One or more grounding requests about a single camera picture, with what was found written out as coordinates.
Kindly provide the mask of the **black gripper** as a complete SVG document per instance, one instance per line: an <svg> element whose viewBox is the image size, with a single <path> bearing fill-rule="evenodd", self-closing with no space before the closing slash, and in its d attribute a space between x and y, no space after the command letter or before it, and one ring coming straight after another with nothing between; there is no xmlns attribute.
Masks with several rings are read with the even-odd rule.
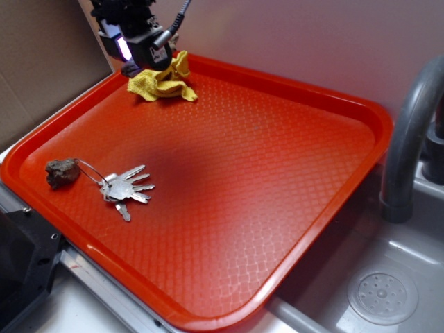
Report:
<svg viewBox="0 0 444 333"><path fill-rule="evenodd" d="M137 37L160 27L151 12L155 1L91 1L91 16L99 25L99 38L107 54L122 62L132 58L124 37Z"/></svg>

